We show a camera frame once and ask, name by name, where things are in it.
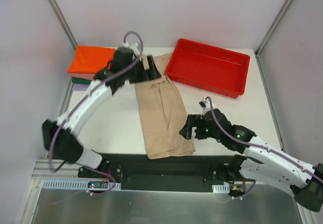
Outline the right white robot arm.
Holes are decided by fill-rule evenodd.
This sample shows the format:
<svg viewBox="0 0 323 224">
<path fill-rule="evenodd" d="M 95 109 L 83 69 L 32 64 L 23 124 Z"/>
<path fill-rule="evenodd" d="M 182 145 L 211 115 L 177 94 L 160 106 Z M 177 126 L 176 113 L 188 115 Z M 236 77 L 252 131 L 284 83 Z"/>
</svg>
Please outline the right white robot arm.
<svg viewBox="0 0 323 224">
<path fill-rule="evenodd" d="M 291 195 L 304 208 L 322 208 L 322 164 L 311 165 L 270 146 L 250 129 L 233 125 L 219 109 L 205 109 L 188 115 L 179 134 L 185 139 L 213 138 L 236 152 L 232 160 L 216 171 L 223 182 L 242 178 L 266 183 Z"/>
</svg>

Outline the red plastic tray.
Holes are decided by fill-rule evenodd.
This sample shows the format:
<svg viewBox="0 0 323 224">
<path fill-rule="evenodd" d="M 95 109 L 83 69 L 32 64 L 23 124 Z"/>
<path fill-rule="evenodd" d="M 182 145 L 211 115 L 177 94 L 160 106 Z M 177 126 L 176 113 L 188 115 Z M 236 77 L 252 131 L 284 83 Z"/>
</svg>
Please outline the red plastic tray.
<svg viewBox="0 0 323 224">
<path fill-rule="evenodd" d="M 181 38 L 166 67 L 175 82 L 230 98 L 245 92 L 250 56 Z"/>
</svg>

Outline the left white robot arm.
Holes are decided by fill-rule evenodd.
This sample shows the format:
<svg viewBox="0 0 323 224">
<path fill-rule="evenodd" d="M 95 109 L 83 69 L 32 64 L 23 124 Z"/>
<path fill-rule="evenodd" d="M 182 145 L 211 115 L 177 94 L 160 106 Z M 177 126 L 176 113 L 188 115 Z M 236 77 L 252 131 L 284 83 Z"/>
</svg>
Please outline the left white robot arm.
<svg viewBox="0 0 323 224">
<path fill-rule="evenodd" d="M 135 84 L 161 78 L 154 59 L 147 56 L 148 69 L 136 46 L 116 49 L 113 58 L 93 77 L 84 96 L 76 105 L 55 121 L 45 120 L 42 124 L 43 145 L 49 158 L 58 157 L 69 164 L 89 167 L 95 178 L 106 174 L 103 156 L 84 147 L 78 136 L 93 113 L 104 102 L 122 88 L 125 83 Z"/>
</svg>

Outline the beige t shirt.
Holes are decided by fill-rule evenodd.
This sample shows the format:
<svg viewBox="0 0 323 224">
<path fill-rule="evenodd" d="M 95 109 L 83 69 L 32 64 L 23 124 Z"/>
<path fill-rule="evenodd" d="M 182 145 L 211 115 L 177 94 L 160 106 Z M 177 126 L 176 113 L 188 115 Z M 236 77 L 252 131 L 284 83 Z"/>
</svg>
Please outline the beige t shirt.
<svg viewBox="0 0 323 224">
<path fill-rule="evenodd" d="M 195 152 L 192 139 L 179 134 L 187 120 L 182 97 L 165 74 L 172 54 L 154 57 L 161 78 L 135 84 L 145 151 L 149 159 L 188 156 Z"/>
</svg>

